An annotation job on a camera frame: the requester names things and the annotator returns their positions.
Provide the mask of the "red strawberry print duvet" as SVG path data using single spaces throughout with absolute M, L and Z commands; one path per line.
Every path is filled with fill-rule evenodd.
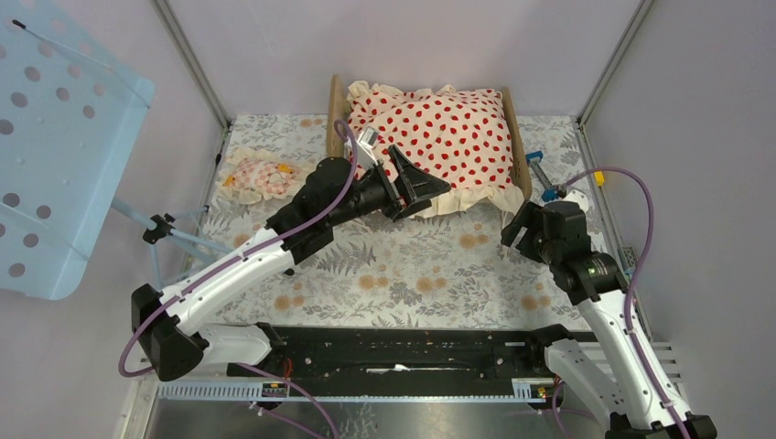
M 482 201 L 514 212 L 528 197 L 515 157 L 522 142 L 518 129 L 511 127 L 516 119 L 508 114 L 501 91 L 457 91 L 450 85 L 402 91 L 357 80 L 346 99 L 353 133 L 377 133 L 372 153 L 390 181 L 398 180 L 389 156 L 394 146 L 419 169 L 451 186 L 419 217 L 463 212 Z

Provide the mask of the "checkered ruffled pillow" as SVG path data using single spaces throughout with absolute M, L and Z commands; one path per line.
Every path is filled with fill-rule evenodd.
M 286 160 L 264 149 L 238 148 L 216 179 L 220 198 L 241 205 L 293 197 L 314 170 L 312 161 Z

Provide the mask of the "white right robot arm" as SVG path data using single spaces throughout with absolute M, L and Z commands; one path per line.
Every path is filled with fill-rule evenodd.
M 532 332 L 524 353 L 533 375 L 553 373 L 590 409 L 607 438 L 715 438 L 707 415 L 690 408 L 645 335 L 615 259 L 593 250 L 576 202 L 524 202 L 501 242 L 546 265 L 587 322 L 609 365 L 602 370 L 562 325 Z

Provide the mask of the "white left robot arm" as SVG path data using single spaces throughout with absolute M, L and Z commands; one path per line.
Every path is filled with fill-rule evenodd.
M 324 249 L 340 224 L 374 211 L 396 222 L 429 208 L 451 189 L 394 145 L 388 148 L 394 176 L 388 177 L 369 146 L 351 131 L 342 137 L 352 156 L 321 160 L 291 201 L 244 244 L 182 281 L 133 291 L 133 335 L 126 349 L 140 346 L 150 363 L 139 375 L 173 381 L 210 364 L 245 364 L 264 376 L 276 374 L 285 354 L 258 325 L 214 325 L 210 316 L 248 287 Z

